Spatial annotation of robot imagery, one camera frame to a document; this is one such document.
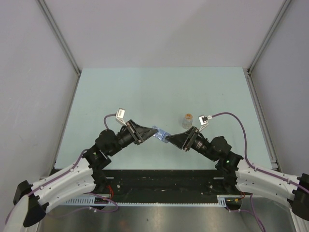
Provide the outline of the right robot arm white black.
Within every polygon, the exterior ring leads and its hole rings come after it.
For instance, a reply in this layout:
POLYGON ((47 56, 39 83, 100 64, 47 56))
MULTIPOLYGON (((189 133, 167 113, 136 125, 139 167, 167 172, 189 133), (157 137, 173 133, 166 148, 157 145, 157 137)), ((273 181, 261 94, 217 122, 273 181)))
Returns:
POLYGON ((251 193, 281 203, 298 217, 309 218, 309 176, 283 174, 248 164, 235 154, 223 136, 211 141, 196 127, 183 133, 168 135, 166 140, 181 150, 190 149, 216 162, 215 168, 224 174, 223 189, 228 194, 236 191, 251 193))

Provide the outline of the blue plastic pill organizer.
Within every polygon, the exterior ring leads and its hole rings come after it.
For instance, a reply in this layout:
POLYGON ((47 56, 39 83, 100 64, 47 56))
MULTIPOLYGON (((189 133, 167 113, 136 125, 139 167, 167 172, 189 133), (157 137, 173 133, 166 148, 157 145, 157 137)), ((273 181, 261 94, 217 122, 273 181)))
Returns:
POLYGON ((170 136, 170 134, 168 132, 166 132, 165 130, 157 127, 157 126, 152 126, 153 129, 157 130, 157 133, 153 135, 153 137, 155 137, 156 139, 164 142, 164 143, 168 143, 167 137, 170 136))

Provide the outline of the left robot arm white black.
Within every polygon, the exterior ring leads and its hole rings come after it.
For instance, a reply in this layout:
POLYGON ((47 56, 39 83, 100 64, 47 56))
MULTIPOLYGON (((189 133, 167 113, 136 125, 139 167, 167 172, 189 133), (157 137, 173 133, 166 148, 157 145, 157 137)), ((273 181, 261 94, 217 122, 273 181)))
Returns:
POLYGON ((134 143, 140 145, 158 132, 133 120, 126 122, 118 133, 103 130, 89 149, 81 152, 68 167, 37 182, 18 184, 14 207, 5 221, 6 232, 20 232, 40 222, 52 209, 82 194, 102 193, 107 187, 103 169, 110 157, 134 143))

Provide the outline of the clear glass pill bottle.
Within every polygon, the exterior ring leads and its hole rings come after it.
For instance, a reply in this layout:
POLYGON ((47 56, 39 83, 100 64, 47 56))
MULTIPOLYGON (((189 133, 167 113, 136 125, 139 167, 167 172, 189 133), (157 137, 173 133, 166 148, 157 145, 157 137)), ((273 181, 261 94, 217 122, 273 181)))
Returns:
POLYGON ((182 127, 184 129, 190 129, 193 124, 193 115, 192 114, 186 114, 182 120, 182 127))

